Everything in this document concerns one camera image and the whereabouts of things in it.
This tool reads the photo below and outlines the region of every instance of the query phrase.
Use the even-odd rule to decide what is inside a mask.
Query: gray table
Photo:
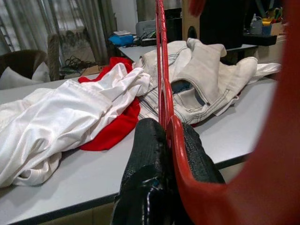
[[[63,82],[0,90],[0,104],[21,99],[40,87],[56,88]],[[195,127],[218,168],[238,163],[252,151],[275,86],[271,79],[247,86],[234,107]],[[65,152],[58,170],[41,186],[0,189],[0,224],[36,224],[111,202],[119,191],[133,138],[134,131],[109,151]]]
[[[227,49],[227,52],[239,52],[243,53],[245,50],[249,49],[254,49],[257,48],[257,45],[246,45],[243,44],[239,48],[232,48],[232,49]],[[150,52],[152,50],[156,49],[156,45],[151,45],[151,46],[135,46],[135,47],[118,47],[118,49],[121,51],[122,54],[126,55],[128,58],[130,58],[133,62],[136,62],[139,60],[140,56]]]

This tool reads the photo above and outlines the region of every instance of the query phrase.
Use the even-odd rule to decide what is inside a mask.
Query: clothing pile
[[[223,45],[196,39],[168,44],[174,110],[182,122],[221,114],[245,85],[280,69],[253,57],[227,66],[220,62],[225,55]],[[78,81],[0,105],[0,188],[41,184],[57,169],[61,152],[110,149],[136,126],[138,116],[158,119],[156,51],[133,69],[129,60],[111,58],[96,79]]]

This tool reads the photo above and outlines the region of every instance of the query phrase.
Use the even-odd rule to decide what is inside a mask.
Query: white table
[[[254,49],[257,48],[257,45],[246,45],[243,44],[239,48],[232,48],[232,49],[227,49],[227,52],[243,52],[245,50],[249,49]],[[156,45],[151,45],[151,46],[135,46],[135,47],[118,47],[118,49],[126,55],[128,58],[130,58],[133,62],[136,62],[139,60],[140,56],[150,52],[152,50],[156,49]]]
[[[0,90],[0,104],[21,99],[39,87],[56,88],[63,82]],[[247,86],[234,107],[195,128],[219,168],[240,162],[252,151],[275,86],[271,79]],[[58,170],[41,186],[0,189],[0,224],[36,224],[111,202],[119,191],[133,138],[134,131],[109,151],[64,153]]]

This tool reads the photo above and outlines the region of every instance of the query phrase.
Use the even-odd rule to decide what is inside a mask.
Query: red cloth
[[[124,63],[128,73],[132,70],[130,60],[125,58],[112,57],[110,58],[109,66],[103,68],[97,78],[90,80],[87,77],[82,76],[79,77],[78,82],[82,83],[99,81],[107,72],[109,72],[117,63],[120,62]],[[103,128],[92,141],[82,145],[80,149],[86,151],[102,151],[110,149],[111,147],[119,143],[130,133],[130,131],[135,128],[138,122],[139,113],[139,100],[138,98],[135,98],[120,116],[118,116],[114,121]]]

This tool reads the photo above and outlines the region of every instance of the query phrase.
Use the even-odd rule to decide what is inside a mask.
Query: white denim jacket
[[[198,123],[211,114],[220,115],[237,101],[243,87],[278,72],[280,64],[257,64],[248,57],[234,66],[220,62],[226,56],[221,44],[204,45],[197,39],[168,44],[169,81],[174,112],[182,122]],[[149,92],[140,97],[140,118],[158,119],[158,75],[156,50],[144,54],[134,67],[150,74]]]

